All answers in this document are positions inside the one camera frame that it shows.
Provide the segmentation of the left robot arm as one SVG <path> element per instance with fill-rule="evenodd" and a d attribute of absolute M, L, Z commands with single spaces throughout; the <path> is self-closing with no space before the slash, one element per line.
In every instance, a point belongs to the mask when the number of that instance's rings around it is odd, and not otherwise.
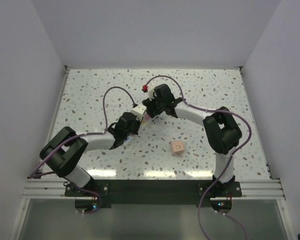
<path fill-rule="evenodd" d="M 135 110 L 124 112 L 106 132 L 77 134 L 71 127 L 62 128 L 41 150 L 39 157 L 60 178 L 76 185 L 76 191 L 89 196 L 96 185 L 93 177 L 78 165 L 88 151 L 113 150 L 123 145 L 130 135 L 137 135 L 146 114 Z"/>

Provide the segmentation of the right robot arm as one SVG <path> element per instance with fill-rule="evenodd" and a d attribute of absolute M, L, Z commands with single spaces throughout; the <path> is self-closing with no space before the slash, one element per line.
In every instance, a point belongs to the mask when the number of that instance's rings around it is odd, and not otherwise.
<path fill-rule="evenodd" d="M 217 196 L 225 196 L 235 182 L 233 170 L 234 150 L 240 143 L 242 131 L 228 109 L 221 107 L 212 112 L 199 110 L 188 106 L 181 97 L 175 98 L 167 84 L 158 86 L 144 85 L 142 91 L 148 98 L 142 101 L 147 108 L 147 114 L 154 118 L 161 113 L 174 118 L 185 119 L 203 126 L 207 141 L 215 152 L 215 171 L 212 179 L 215 181 L 210 189 Z"/>

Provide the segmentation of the white power strip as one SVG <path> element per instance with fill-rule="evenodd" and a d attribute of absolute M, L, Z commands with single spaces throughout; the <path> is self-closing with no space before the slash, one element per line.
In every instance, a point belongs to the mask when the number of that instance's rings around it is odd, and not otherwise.
<path fill-rule="evenodd" d="M 149 123 L 151 122 L 152 118 L 146 113 L 142 119 L 141 122 L 137 123 L 135 128 L 133 129 L 134 132 L 131 133 L 124 141 L 123 146 L 126 148 L 128 147 L 133 140 L 135 140 L 136 138 L 138 138 L 141 134 L 142 131 L 144 131 L 146 129 L 146 127 L 149 125 Z"/>

